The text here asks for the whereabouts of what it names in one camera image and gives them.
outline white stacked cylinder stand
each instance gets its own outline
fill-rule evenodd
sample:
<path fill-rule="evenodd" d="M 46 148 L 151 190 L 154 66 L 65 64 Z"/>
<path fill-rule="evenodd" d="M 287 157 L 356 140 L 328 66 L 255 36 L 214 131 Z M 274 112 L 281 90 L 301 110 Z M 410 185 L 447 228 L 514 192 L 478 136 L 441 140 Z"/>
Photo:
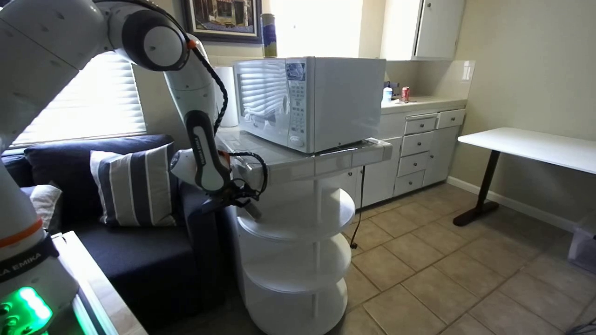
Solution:
<path fill-rule="evenodd" d="M 238 287 L 251 321 L 270 335 L 320 335 L 337 326 L 348 306 L 344 276 L 352 252 L 341 231 L 354 218 L 352 198 L 337 174 L 391 159 L 387 142 L 305 157 L 240 131 L 220 131 L 223 151 L 259 153 L 268 189 L 255 202 L 261 215 L 229 209 Z M 234 177 L 262 183 L 257 161 L 236 159 Z"/>

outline dark sofa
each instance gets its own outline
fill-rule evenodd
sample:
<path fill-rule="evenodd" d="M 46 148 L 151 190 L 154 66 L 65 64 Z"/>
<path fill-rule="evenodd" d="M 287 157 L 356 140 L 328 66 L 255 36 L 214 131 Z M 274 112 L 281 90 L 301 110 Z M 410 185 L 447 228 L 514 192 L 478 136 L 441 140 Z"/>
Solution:
<path fill-rule="evenodd" d="M 220 306 L 229 284 L 225 215 L 205 213 L 207 196 L 188 185 L 171 183 L 177 228 L 110 230 L 97 222 L 102 209 L 89 153 L 134 153 L 164 144 L 171 138 L 147 135 L 44 144 L 2 157 L 18 187 L 50 183 L 63 192 L 58 230 L 78 235 L 147 332 Z"/>

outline green light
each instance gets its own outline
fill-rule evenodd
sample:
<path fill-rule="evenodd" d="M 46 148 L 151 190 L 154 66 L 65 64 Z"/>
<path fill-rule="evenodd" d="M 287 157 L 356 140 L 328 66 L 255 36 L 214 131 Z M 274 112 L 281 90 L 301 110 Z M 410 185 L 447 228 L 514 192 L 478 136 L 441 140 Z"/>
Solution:
<path fill-rule="evenodd" d="M 44 304 L 41 295 L 31 287 L 20 287 L 9 295 L 2 308 L 5 315 L 0 317 L 2 324 L 9 323 L 9 334 L 37 334 L 52 321 L 52 310 Z"/>

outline striped pillow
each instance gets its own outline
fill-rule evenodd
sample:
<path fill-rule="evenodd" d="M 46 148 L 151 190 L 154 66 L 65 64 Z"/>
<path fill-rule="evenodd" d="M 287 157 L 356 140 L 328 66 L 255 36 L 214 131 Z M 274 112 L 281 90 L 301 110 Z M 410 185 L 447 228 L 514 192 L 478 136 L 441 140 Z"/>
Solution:
<path fill-rule="evenodd" d="M 117 155 L 91 151 L 91 176 L 102 205 L 100 222 L 112 228 L 175 226 L 167 148 Z"/>

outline picture frame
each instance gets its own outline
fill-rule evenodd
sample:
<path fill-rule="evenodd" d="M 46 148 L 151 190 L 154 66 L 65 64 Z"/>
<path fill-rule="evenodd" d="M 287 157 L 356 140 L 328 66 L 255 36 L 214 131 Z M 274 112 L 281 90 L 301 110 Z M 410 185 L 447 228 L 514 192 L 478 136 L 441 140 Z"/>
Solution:
<path fill-rule="evenodd" d="M 261 43 L 261 0 L 186 0 L 186 29 L 201 42 Z"/>

